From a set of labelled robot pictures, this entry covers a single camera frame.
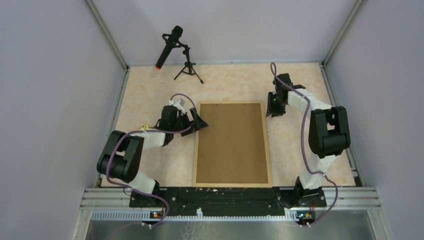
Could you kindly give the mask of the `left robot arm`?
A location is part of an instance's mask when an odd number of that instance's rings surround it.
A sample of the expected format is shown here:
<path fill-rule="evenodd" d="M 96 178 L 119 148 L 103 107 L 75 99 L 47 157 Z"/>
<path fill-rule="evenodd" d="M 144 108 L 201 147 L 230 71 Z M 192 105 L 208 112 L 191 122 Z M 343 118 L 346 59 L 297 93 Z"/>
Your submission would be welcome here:
<path fill-rule="evenodd" d="M 149 207 L 160 202 L 159 183 L 140 171 L 143 151 L 168 145 L 175 134 L 182 137 L 207 128 L 209 124 L 190 109 L 193 120 L 181 106 L 166 105 L 153 128 L 136 130 L 129 134 L 114 130 L 108 137 L 96 165 L 102 175 L 118 179 L 130 188 L 141 192 L 141 200 Z"/>

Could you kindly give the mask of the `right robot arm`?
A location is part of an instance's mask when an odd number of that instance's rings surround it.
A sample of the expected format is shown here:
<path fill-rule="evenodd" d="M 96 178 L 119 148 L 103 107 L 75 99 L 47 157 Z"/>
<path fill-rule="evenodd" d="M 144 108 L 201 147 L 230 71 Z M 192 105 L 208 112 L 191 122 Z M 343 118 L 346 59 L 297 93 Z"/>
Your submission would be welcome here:
<path fill-rule="evenodd" d="M 281 117 L 287 106 L 303 114 L 300 143 L 306 170 L 296 179 L 291 198 L 307 206 L 319 195 L 330 165 L 351 145 L 347 110 L 324 103 L 301 84 L 294 85 L 287 73 L 275 76 L 273 84 L 265 115 Z"/>

